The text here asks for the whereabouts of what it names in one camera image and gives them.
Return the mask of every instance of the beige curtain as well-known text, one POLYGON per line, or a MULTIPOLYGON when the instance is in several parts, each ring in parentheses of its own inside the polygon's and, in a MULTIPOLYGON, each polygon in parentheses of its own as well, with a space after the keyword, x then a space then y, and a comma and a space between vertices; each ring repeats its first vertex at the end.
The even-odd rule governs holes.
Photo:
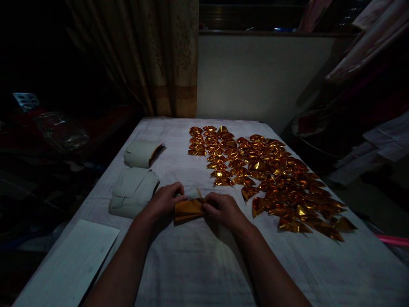
POLYGON ((76 46, 147 116, 196 116, 199 0, 66 1, 76 46))

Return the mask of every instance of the hanging clothes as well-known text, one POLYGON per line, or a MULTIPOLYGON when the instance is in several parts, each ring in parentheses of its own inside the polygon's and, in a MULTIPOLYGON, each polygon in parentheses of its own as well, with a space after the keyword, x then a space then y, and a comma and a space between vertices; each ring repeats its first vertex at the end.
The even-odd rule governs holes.
POLYGON ((363 173, 387 162, 397 162, 409 153, 409 111, 363 134, 366 142, 355 147, 334 166, 329 179, 348 185, 363 173))

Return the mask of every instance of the white paper sheet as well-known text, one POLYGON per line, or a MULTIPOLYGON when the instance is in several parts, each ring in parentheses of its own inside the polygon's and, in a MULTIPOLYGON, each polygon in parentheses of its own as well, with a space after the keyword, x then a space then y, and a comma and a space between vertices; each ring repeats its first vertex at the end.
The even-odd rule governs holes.
POLYGON ((78 306, 119 232, 79 220, 14 306, 78 306))

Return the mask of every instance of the fabric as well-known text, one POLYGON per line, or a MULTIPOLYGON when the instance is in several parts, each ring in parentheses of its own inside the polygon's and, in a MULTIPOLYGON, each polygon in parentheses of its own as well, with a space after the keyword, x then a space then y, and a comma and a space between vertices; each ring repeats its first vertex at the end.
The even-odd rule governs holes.
POLYGON ((341 83, 351 78, 409 27, 409 2, 372 0, 354 20, 363 32, 352 42, 351 51, 325 79, 341 83))
POLYGON ((313 32, 315 26, 331 3, 332 0, 310 0, 304 18, 301 20, 297 31, 300 33, 313 32))
POLYGON ((199 0, 66 0, 74 43, 148 116, 196 116, 199 0))
POLYGON ((360 175, 386 162, 397 162, 409 154, 409 111, 365 132, 367 140, 334 166, 328 179, 348 185, 360 175))
MULTIPOLYGON (((123 154, 136 139, 166 146, 151 168, 161 185, 180 181, 185 193, 196 188, 204 197, 210 192, 231 195, 247 218, 260 230, 275 255, 313 306, 407 306, 408 269, 350 210, 343 212, 359 230, 343 234, 345 242, 314 231, 279 233, 279 218, 267 213, 252 217, 242 186, 213 187, 206 157, 189 156, 189 128, 226 126, 236 136, 253 134, 281 139, 266 124, 214 119, 142 119, 111 165, 97 182, 46 259, 64 241, 75 223, 85 220, 121 230, 107 255, 101 272, 121 244, 131 220, 108 213, 108 203, 118 175, 127 167, 123 154)), ((286 146, 294 157, 299 158, 286 146)), ((335 194, 326 188, 334 197, 335 194)), ((249 272, 232 234, 211 218, 198 218, 175 226, 170 220, 158 226, 162 231, 147 252, 135 306, 256 306, 249 272)))

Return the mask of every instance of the bed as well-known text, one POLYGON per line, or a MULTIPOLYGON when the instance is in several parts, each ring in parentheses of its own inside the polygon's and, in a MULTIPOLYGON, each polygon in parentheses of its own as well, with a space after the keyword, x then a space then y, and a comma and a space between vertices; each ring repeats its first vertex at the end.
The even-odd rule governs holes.
MULTIPOLYGON (((187 155, 189 128, 226 126, 236 137, 259 134, 278 139, 267 126, 254 121, 213 119, 142 119, 90 192, 53 246, 49 255, 80 220, 121 230, 102 270, 118 249, 131 224, 130 219, 108 213, 108 204, 118 175, 127 166, 123 153, 130 142, 144 139, 162 143, 166 149, 152 169, 161 185, 180 181, 186 191, 200 189, 203 196, 214 191, 229 194, 264 238, 314 306, 395 306, 409 303, 408 269, 350 210, 343 213, 357 228, 336 242, 313 230, 312 234, 278 232, 279 218, 266 213, 253 219, 251 202, 246 203, 242 186, 215 186, 202 156, 187 155)), ((298 157, 288 146, 287 151, 298 157)), ((327 189, 335 199, 335 194, 327 189)), ((233 236, 209 219, 196 219, 175 226, 161 225, 147 253, 136 298, 138 306, 255 306, 251 279, 233 236)))

